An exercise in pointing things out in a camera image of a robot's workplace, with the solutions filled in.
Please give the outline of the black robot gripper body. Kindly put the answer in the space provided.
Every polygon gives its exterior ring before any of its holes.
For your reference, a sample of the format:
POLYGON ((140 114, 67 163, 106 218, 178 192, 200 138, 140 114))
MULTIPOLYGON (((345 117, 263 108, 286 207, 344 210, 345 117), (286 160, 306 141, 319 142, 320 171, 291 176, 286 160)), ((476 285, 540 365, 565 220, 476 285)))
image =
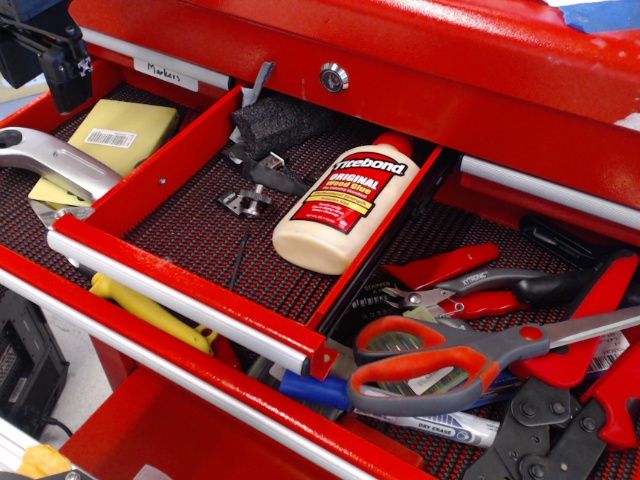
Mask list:
POLYGON ((1 3, 1 75, 13 88, 43 75, 61 114, 92 97, 91 58, 69 7, 58 0, 1 3))

